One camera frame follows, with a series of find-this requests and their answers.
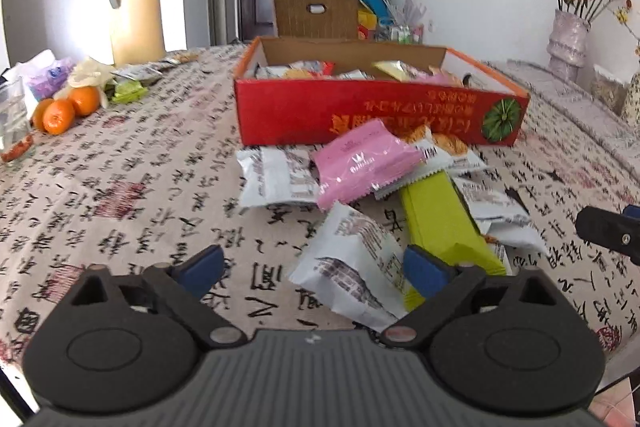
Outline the clear lidded food container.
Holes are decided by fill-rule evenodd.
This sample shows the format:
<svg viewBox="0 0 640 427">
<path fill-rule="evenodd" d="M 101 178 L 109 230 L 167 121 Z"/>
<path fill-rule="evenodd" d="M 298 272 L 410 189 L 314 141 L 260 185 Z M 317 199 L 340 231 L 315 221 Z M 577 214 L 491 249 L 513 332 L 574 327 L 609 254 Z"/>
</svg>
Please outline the clear lidded food container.
<svg viewBox="0 0 640 427">
<path fill-rule="evenodd" d="M 603 103 L 616 115 L 620 115 L 626 100 L 628 83 L 597 64 L 593 65 L 593 74 L 590 87 L 593 98 Z"/>
</svg>

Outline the drinking glass with goji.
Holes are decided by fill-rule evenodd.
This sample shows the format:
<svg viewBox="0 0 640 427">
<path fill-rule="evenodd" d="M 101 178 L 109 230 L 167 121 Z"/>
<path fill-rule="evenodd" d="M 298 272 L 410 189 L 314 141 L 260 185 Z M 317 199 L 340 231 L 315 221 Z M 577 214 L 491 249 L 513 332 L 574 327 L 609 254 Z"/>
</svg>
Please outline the drinking glass with goji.
<svg viewBox="0 0 640 427">
<path fill-rule="evenodd" d="M 1 85 L 1 161 L 11 164 L 34 145 L 29 124 L 24 84 L 20 77 Z"/>
</svg>

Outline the brown wooden chair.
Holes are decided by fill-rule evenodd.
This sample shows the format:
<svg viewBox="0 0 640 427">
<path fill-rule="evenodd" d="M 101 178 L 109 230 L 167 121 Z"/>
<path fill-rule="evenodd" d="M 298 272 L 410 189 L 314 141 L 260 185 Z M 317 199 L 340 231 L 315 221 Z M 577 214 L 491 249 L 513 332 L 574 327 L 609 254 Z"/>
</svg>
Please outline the brown wooden chair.
<svg viewBox="0 0 640 427">
<path fill-rule="evenodd" d="M 359 0 L 272 0 L 278 37 L 358 38 Z"/>
</svg>

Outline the white barcode snack packet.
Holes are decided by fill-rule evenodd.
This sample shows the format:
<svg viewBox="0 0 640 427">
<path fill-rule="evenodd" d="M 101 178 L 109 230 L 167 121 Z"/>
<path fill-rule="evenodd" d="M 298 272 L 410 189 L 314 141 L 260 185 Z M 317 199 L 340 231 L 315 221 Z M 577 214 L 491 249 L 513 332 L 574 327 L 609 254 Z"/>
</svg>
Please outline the white barcode snack packet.
<svg viewBox="0 0 640 427">
<path fill-rule="evenodd" d="M 148 65 L 126 65 L 115 69 L 113 75 L 118 78 L 153 83 L 162 78 L 162 73 Z"/>
</svg>

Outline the pink snack packet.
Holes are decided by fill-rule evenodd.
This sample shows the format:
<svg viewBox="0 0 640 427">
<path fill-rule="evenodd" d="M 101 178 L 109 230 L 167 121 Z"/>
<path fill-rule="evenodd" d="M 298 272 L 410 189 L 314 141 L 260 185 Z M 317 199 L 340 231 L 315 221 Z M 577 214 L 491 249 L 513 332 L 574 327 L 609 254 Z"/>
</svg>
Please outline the pink snack packet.
<svg viewBox="0 0 640 427">
<path fill-rule="evenodd" d="M 319 173 L 318 207 L 348 204 L 399 180 L 424 161 L 423 153 L 372 119 L 316 150 L 311 159 Z"/>
</svg>

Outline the red cardboard pumpkin box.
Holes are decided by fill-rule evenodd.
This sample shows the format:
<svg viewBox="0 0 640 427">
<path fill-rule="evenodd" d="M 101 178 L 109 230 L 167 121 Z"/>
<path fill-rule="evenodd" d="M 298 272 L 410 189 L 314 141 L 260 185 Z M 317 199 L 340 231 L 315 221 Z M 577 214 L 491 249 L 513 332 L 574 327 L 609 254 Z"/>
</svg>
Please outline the red cardboard pumpkin box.
<svg viewBox="0 0 640 427">
<path fill-rule="evenodd" d="M 295 72 L 296 61 L 335 64 L 330 77 Z M 430 74 L 400 82 L 373 67 L 401 61 Z M 526 114 L 528 91 L 455 49 L 362 40 L 260 37 L 234 75 L 245 145 L 326 144 L 381 119 L 396 135 L 426 124 L 470 145 L 511 146 Z"/>
</svg>

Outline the cream artificial flower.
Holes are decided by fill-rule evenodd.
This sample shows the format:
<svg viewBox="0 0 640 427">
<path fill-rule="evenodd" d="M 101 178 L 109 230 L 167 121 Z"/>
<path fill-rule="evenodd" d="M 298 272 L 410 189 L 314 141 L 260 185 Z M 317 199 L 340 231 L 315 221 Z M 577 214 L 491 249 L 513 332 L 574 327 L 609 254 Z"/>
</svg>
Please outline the cream artificial flower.
<svg viewBox="0 0 640 427">
<path fill-rule="evenodd" d="M 93 58 L 82 61 L 75 65 L 70 75 L 60 90 L 53 95 L 55 100 L 67 98 L 70 90 L 83 87 L 95 87 L 99 90 L 100 103 L 102 108 L 108 107 L 105 88 L 107 83 L 114 79 L 115 67 L 100 63 Z"/>
</svg>

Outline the folded pink grey cloth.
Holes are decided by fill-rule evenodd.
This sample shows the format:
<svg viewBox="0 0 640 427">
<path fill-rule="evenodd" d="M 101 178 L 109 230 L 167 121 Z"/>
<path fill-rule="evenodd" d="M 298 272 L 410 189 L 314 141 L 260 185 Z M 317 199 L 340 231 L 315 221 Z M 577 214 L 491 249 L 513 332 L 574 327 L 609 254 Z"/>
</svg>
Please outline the folded pink grey cloth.
<svg viewBox="0 0 640 427">
<path fill-rule="evenodd" d="M 600 144 L 635 178 L 639 176 L 639 132 L 634 131 L 603 103 L 577 86 L 564 82 L 534 63 L 488 61 L 520 86 L 539 96 Z"/>
</svg>

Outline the floral ceramic vase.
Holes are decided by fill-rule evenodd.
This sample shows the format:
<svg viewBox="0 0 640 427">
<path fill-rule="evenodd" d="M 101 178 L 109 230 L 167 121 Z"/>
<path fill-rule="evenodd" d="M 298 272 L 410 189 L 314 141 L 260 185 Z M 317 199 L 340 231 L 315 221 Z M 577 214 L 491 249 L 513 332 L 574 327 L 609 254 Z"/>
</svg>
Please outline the floral ceramic vase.
<svg viewBox="0 0 640 427">
<path fill-rule="evenodd" d="M 640 72 L 636 72 L 629 83 L 620 118 L 634 130 L 640 127 Z"/>
</svg>

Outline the red orange chip bag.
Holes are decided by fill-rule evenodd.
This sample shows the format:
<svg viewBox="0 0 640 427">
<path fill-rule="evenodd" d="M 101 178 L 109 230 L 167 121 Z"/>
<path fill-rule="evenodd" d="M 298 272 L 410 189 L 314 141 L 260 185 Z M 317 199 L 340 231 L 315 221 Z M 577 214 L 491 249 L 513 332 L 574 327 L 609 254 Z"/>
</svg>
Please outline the red orange chip bag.
<svg viewBox="0 0 640 427">
<path fill-rule="evenodd" d="M 296 61 L 288 64 L 288 67 L 295 72 L 306 72 L 311 77 L 330 77 L 335 64 L 327 61 Z"/>
</svg>

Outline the yellow thermos jug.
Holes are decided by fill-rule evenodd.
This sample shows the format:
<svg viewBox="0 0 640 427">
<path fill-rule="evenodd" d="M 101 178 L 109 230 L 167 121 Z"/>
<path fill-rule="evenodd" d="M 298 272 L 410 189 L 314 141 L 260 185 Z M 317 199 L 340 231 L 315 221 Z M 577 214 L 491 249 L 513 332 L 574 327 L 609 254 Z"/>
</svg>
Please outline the yellow thermos jug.
<svg viewBox="0 0 640 427">
<path fill-rule="evenodd" d="M 108 0 L 116 66 L 158 61 L 165 56 L 160 0 Z"/>
</svg>

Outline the orange mandarin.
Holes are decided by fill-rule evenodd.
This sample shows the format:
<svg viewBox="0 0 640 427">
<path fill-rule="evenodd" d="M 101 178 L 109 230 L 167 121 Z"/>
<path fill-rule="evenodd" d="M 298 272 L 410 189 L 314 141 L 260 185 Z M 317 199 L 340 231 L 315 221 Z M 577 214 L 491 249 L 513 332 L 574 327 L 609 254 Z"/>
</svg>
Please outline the orange mandarin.
<svg viewBox="0 0 640 427">
<path fill-rule="evenodd" d="M 101 107 L 101 91 L 91 86 L 73 88 L 68 92 L 67 100 L 72 103 L 77 117 L 87 117 Z"/>
<path fill-rule="evenodd" d="M 43 124 L 43 116 L 46 113 L 47 108 L 54 102 L 53 98 L 45 98 L 40 101 L 32 114 L 32 127 L 40 132 L 45 132 L 46 128 Z"/>
<path fill-rule="evenodd" d="M 73 103 L 68 100 L 54 100 L 44 110 L 42 125 L 45 132 L 59 135 L 73 126 L 75 120 Z"/>
</svg>

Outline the purple tissue pack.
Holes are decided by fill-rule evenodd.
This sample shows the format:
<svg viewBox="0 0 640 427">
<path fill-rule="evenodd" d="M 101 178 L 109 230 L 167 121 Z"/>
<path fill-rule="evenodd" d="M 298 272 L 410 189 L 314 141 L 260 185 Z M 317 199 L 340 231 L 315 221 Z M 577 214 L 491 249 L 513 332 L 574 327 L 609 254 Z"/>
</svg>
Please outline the purple tissue pack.
<svg viewBox="0 0 640 427">
<path fill-rule="evenodd" d="M 27 87 L 38 102 L 45 98 L 52 98 L 56 92 L 62 89 L 74 67 L 74 60 L 70 57 L 64 57 L 32 74 L 27 80 Z"/>
</svg>

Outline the small green snack packet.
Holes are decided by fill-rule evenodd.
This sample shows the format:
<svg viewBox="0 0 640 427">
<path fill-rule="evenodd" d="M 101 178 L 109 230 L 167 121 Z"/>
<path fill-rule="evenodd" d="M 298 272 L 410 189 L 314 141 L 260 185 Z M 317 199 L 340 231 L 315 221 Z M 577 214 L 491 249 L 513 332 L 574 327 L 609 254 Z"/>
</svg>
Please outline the small green snack packet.
<svg viewBox="0 0 640 427">
<path fill-rule="evenodd" d="M 114 104 L 137 102 L 148 93 L 148 88 L 138 80 L 127 79 L 115 84 L 111 101 Z"/>
</svg>

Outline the long green snack bar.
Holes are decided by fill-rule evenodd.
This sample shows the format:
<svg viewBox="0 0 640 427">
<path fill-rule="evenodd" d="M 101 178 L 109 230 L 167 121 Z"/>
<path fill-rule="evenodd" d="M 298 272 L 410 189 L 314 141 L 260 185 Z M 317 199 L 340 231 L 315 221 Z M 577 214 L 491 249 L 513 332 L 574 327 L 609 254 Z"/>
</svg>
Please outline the long green snack bar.
<svg viewBox="0 0 640 427">
<path fill-rule="evenodd" d="M 400 190 L 409 245 L 418 245 L 457 269 L 467 263 L 489 275 L 506 274 L 506 267 L 477 231 L 447 173 L 441 172 Z M 406 280 L 404 307 L 413 311 L 425 299 Z"/>
</svg>

